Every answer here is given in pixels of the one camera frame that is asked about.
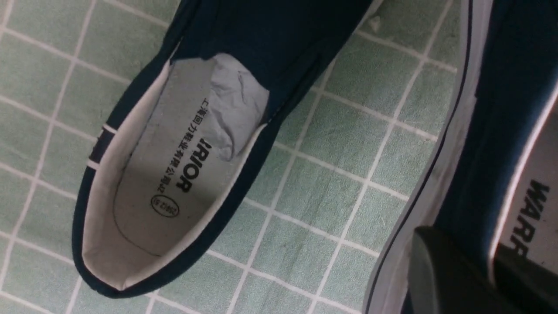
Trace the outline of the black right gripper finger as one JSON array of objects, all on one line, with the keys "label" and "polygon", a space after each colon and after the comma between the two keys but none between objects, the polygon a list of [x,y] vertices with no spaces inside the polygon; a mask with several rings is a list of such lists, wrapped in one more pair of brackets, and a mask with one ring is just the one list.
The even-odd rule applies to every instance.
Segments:
[{"label": "black right gripper finger", "polygon": [[492,286],[443,232],[417,227],[408,290],[415,314],[555,314],[557,275],[511,249],[497,250]]}]

